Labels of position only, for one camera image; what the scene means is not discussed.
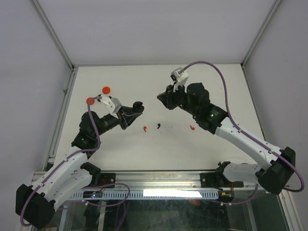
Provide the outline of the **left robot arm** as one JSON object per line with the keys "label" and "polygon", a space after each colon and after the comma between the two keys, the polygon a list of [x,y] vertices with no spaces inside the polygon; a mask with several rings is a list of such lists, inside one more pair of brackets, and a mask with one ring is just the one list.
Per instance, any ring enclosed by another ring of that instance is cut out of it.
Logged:
{"label": "left robot arm", "polygon": [[115,115],[99,117],[94,111],[85,112],[63,158],[30,186],[22,184],[17,189],[15,212],[21,225],[44,228],[73,193],[99,185],[101,170],[89,158],[100,148],[100,136],[116,126],[125,130],[143,111],[143,103],[135,102],[132,107],[120,106]]}

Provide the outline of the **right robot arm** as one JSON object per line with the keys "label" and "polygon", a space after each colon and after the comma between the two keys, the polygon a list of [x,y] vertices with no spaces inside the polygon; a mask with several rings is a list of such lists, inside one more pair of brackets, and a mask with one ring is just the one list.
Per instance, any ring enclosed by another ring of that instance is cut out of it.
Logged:
{"label": "right robot arm", "polygon": [[255,164],[221,163],[215,174],[218,185],[250,182],[275,195],[284,189],[294,172],[294,150],[281,149],[237,128],[226,111],[210,102],[209,92],[202,83],[181,86],[177,90],[169,85],[157,98],[169,110],[178,107],[191,114],[200,128],[229,141],[255,161]]}

